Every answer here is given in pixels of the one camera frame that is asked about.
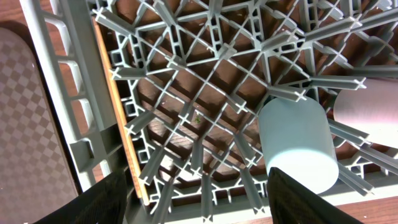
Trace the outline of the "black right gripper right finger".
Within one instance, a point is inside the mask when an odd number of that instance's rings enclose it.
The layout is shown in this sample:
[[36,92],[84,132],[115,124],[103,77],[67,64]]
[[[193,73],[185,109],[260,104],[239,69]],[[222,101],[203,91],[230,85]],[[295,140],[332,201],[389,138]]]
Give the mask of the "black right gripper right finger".
[[268,175],[267,197],[274,224],[355,224],[360,222],[276,167],[271,168]]

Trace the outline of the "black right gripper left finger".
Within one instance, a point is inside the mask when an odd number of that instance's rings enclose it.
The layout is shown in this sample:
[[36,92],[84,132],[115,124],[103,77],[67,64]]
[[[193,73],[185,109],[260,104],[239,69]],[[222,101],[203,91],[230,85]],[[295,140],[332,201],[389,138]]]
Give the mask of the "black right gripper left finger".
[[125,173],[118,169],[35,224],[122,224],[126,205]]

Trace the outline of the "light blue plastic cup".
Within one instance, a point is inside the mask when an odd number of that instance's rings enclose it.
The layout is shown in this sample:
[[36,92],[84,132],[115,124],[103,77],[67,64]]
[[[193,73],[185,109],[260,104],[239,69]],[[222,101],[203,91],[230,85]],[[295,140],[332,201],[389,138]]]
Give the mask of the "light blue plastic cup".
[[274,98],[258,116],[267,175],[276,167],[316,194],[338,178],[338,163],[325,110],[307,98]]

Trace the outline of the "pink plastic cup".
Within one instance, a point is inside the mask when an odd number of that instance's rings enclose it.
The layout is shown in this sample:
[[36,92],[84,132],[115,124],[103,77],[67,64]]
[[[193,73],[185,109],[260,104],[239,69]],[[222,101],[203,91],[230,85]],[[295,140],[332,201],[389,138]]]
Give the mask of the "pink plastic cup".
[[365,88],[341,90],[334,120],[369,134],[368,141],[397,147],[397,80],[366,79]]

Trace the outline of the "wooden chopstick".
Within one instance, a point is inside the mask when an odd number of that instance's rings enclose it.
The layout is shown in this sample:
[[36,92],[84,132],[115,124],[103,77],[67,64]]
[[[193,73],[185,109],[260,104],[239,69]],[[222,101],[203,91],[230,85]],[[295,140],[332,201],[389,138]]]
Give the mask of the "wooden chopstick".
[[121,140],[123,142],[124,152],[126,154],[127,163],[129,166],[130,174],[134,183],[134,188],[136,191],[136,195],[141,199],[142,203],[145,206],[150,204],[149,196],[147,194],[147,189],[145,184],[140,182],[139,176],[141,174],[141,168],[139,166],[139,162],[136,156],[135,148],[132,142],[132,139],[128,132],[125,130],[125,125],[127,124],[126,115],[124,114],[124,108],[121,103],[121,98],[119,95],[118,87],[116,82],[112,79],[111,73],[111,63],[109,61],[108,52],[106,50],[106,46],[103,40],[103,36],[101,33],[101,29],[99,24],[95,21],[95,18],[91,18],[95,30],[95,37],[97,41],[97,45],[99,48],[99,53],[101,57],[101,61],[103,64],[104,75],[106,79],[106,83],[108,86],[109,95],[111,97],[113,110],[116,116],[116,121],[118,124],[118,129],[121,135]]

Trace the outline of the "grey dishwasher rack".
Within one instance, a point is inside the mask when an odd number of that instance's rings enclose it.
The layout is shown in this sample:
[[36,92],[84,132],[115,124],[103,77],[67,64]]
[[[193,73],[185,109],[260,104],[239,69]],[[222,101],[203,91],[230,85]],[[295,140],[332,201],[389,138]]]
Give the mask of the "grey dishwasher rack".
[[[331,111],[397,80],[396,1],[22,1],[78,185],[122,169],[125,221],[268,217],[257,117],[276,97]],[[137,197],[91,18],[99,24],[150,204]]]

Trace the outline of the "dark brown serving tray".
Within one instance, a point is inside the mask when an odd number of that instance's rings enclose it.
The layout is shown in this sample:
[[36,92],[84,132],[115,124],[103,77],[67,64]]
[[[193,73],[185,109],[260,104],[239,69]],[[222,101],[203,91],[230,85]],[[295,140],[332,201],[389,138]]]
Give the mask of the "dark brown serving tray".
[[34,223],[78,195],[34,54],[1,29],[1,223]]

